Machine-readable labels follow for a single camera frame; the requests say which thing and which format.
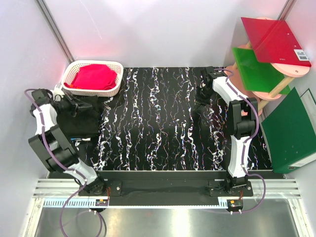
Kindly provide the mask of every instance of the red fabric in basket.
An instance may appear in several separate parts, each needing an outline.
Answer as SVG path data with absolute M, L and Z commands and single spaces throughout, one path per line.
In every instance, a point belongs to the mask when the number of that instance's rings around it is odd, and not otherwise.
M 68 88 L 87 90 L 110 90 L 116 86 L 117 73 L 107 65 L 91 64 L 80 68 L 73 82 Z

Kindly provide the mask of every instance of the white wall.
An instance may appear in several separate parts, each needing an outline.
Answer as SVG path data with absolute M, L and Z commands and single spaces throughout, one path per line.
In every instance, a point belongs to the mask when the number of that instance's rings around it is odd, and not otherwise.
M 316 9 L 315 0 L 297 0 L 286 21 L 312 63 L 310 72 L 303 78 L 295 79 L 291 86 L 294 86 L 297 89 L 299 95 L 302 95 L 308 88 L 310 88 L 315 97 L 316 15 L 314 9 Z M 316 234 L 316 190 L 314 189 L 316 180 L 316 161 L 290 173 L 289 177 L 295 178 L 298 183 L 298 188 L 307 210 L 313 232 Z
M 47 170 L 28 145 L 36 130 L 26 88 L 51 88 L 67 61 L 34 0 L 0 1 L 0 236 L 17 237 Z
M 285 0 L 46 2 L 76 59 L 118 61 L 125 67 L 232 64 L 232 46 L 247 42 L 240 17 L 277 18 L 285 4 Z

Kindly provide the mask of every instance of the black marble table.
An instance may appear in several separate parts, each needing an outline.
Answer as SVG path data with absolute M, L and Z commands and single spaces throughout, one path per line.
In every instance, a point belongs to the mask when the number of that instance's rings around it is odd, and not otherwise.
M 100 135 L 86 160 L 98 170 L 222 170 L 230 160 L 227 106 L 218 95 L 195 107 L 201 68 L 126 68 L 119 93 L 104 100 Z M 272 169 L 259 130 L 250 169 Z

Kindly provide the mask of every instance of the plastic laundry basket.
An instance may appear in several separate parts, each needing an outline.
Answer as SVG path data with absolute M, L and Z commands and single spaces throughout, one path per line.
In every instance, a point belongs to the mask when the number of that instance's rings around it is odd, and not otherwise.
M 75 79 L 77 72 L 79 72 L 81 67 L 91 65 L 91 64 L 104 64 L 111 68 L 117 73 L 117 78 L 115 78 L 116 86 L 110 90 L 86 90 L 86 89 L 73 89 L 68 88 L 64 83 L 71 84 Z M 102 96 L 102 97 L 111 97 L 115 96 L 119 92 L 120 83 L 123 76 L 123 66 L 121 63 L 110 62 L 110 61 L 94 61 L 94 60 L 78 60 L 71 63 L 65 73 L 63 74 L 61 84 L 64 89 L 72 92 L 74 95 L 84 95 L 84 96 Z

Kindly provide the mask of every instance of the black cloth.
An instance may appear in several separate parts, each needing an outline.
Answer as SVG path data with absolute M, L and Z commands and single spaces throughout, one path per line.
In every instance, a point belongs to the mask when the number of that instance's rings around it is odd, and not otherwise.
M 101 119 L 100 103 L 97 96 L 76 97 L 83 102 L 92 105 L 85 111 L 78 110 L 73 117 L 69 111 L 63 111 L 57 115 L 57 124 L 68 138 L 90 138 L 99 134 Z

